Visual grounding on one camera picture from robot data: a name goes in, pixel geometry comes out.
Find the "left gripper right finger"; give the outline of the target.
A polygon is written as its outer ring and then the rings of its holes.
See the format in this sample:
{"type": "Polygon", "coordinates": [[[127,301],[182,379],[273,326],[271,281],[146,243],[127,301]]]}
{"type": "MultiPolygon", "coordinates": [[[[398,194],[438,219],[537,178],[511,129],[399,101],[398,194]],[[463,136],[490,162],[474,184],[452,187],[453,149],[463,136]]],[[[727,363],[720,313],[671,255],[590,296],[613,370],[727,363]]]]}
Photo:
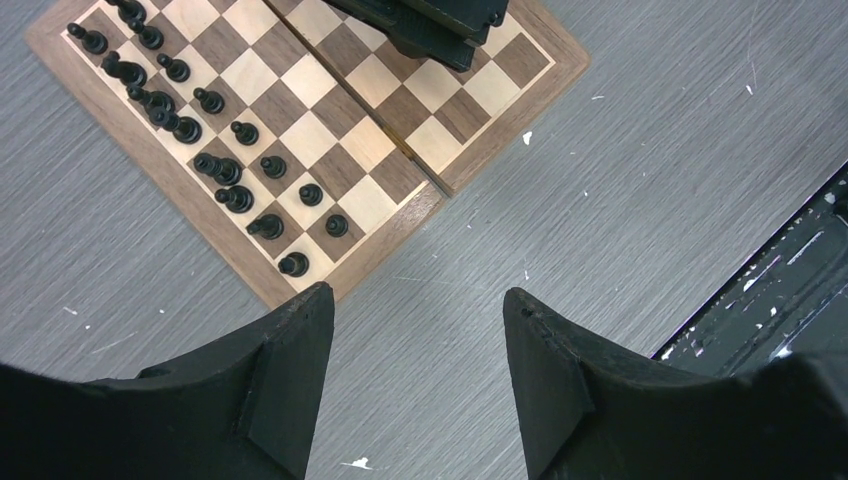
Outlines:
{"type": "Polygon", "coordinates": [[[525,290],[503,300],[531,479],[843,479],[847,356],[711,377],[626,349],[525,290]]]}

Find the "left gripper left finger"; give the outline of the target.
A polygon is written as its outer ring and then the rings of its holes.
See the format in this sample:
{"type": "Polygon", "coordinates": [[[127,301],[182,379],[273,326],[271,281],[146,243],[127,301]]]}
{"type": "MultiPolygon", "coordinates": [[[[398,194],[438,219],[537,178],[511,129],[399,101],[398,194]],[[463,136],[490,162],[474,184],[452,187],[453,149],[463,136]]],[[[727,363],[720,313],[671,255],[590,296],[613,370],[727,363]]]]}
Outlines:
{"type": "Polygon", "coordinates": [[[1,368],[5,479],[302,479],[334,336],[319,282],[132,379],[1,368]]]}

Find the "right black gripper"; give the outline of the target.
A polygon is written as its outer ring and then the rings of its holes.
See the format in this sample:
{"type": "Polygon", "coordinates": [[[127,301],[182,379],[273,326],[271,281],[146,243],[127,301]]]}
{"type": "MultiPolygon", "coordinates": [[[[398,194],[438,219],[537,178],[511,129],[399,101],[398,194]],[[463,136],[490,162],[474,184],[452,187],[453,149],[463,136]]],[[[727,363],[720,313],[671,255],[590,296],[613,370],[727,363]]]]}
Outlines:
{"type": "Polygon", "coordinates": [[[432,59],[464,73],[491,28],[503,24],[507,0],[336,0],[328,3],[383,33],[403,55],[432,59]]]}

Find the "wooden chess board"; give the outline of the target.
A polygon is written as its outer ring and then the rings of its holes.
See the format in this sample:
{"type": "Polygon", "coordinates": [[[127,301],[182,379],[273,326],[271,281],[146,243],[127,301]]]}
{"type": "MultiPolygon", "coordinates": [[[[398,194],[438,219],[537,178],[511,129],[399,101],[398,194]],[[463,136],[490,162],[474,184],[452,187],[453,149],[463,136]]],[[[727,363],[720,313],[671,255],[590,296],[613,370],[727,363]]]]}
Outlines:
{"type": "Polygon", "coordinates": [[[458,73],[432,59],[401,54],[386,36],[323,1],[139,1],[144,24],[164,35],[144,48],[106,1],[60,1],[27,31],[45,65],[126,150],[186,218],[268,306],[276,307],[325,281],[344,297],[458,193],[548,108],[590,63],[587,50],[538,1],[514,1],[489,33],[471,68],[458,73]],[[85,51],[68,23],[98,30],[101,55],[85,51]],[[157,130],[130,100],[127,87],[100,67],[109,51],[140,64],[143,89],[160,90],[203,134],[182,144],[157,130]],[[191,76],[171,81],[159,53],[185,61],[191,76]],[[219,92],[224,110],[204,112],[197,87],[219,92]],[[233,121],[260,132],[251,146],[233,121]],[[219,185],[199,173],[200,153],[241,164],[240,181],[254,195],[236,214],[214,199],[219,185]],[[270,179],[264,156],[280,156],[287,172],[270,179]],[[323,190],[314,207],[298,189],[323,190]],[[264,214],[285,225],[277,239],[249,235],[264,214]],[[348,233],[325,231],[331,214],[348,233]],[[302,277],[277,267],[298,251],[310,261],[302,277]]]}

